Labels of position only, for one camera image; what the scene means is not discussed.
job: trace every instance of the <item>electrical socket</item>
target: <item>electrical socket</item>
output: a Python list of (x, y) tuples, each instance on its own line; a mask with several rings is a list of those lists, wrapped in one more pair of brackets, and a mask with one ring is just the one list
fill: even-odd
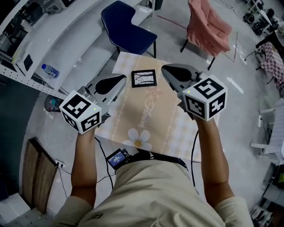
[(62, 162), (62, 161), (60, 161), (60, 160), (58, 160), (58, 159), (55, 159), (55, 163), (56, 163), (59, 167), (61, 167), (61, 165), (63, 165), (62, 167), (65, 167), (65, 163)]
[(261, 115), (259, 114), (259, 115), (258, 115), (258, 124), (257, 124), (257, 127), (258, 127), (258, 128), (261, 127), (261, 119), (262, 119), (262, 118), (261, 118)]

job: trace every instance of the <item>power outlet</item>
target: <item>power outlet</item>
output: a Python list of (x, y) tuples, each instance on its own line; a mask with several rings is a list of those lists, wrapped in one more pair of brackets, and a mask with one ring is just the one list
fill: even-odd
[(62, 162), (62, 161), (60, 161), (60, 160), (58, 160), (58, 159), (55, 159), (55, 162), (56, 162), (56, 164), (59, 166), (59, 167), (61, 167), (62, 165), (62, 167), (65, 167), (65, 163), (64, 162)]

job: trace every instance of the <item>white flower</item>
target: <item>white flower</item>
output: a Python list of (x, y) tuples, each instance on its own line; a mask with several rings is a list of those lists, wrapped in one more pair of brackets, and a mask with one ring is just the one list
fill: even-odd
[(150, 139), (149, 131), (143, 130), (139, 136), (136, 129), (130, 129), (128, 130), (128, 137), (131, 140), (125, 140), (123, 142), (124, 145), (136, 147), (145, 151), (151, 151), (152, 145), (150, 143), (146, 143)]

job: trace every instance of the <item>plaid cloth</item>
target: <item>plaid cloth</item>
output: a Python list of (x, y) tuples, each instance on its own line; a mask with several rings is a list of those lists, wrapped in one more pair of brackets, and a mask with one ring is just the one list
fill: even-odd
[[(112, 73), (124, 74), (128, 78), (131, 75), (131, 71), (135, 70), (136, 65), (139, 64), (141, 58), (146, 58), (145, 56), (135, 55), (126, 52), (120, 52), (117, 62), (114, 66)], [(111, 117), (106, 120), (106, 122), (101, 125), (99, 130), (96, 131), (96, 134), (100, 137), (106, 138), (111, 141), (112, 132), (115, 127), (115, 123), (119, 116), (120, 106), (124, 102), (124, 93), (127, 89), (131, 87), (131, 83), (128, 83), (118, 99), (110, 105), (109, 114)], [(215, 117), (215, 122), (219, 122), (219, 114)], [(161, 147), (160, 151), (155, 151), (160, 154), (191, 159), (191, 150), (193, 146), (194, 137), (197, 132), (197, 124), (195, 121), (191, 120), (187, 113), (185, 113), (180, 107), (177, 106), (176, 111), (173, 112), (171, 118), (172, 124), (168, 128), (167, 142)], [(201, 162), (201, 153), (199, 139), (197, 138), (194, 150), (193, 160), (196, 162)]]
[(277, 86), (284, 82), (284, 64), (279, 53), (271, 42), (265, 43), (259, 47), (263, 49), (266, 54), (266, 61), (260, 63), (260, 67), (265, 71), (271, 73), (277, 79)]

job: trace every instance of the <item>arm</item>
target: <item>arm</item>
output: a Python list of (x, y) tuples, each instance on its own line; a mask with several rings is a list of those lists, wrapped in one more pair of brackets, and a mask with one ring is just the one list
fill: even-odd
[(78, 134), (71, 183), (71, 196), (79, 197), (94, 207), (97, 185), (94, 128), (83, 135)]
[(234, 196), (228, 183), (229, 166), (214, 119), (203, 121), (195, 117), (195, 120), (199, 131), (205, 197), (207, 202), (215, 207), (223, 200)]

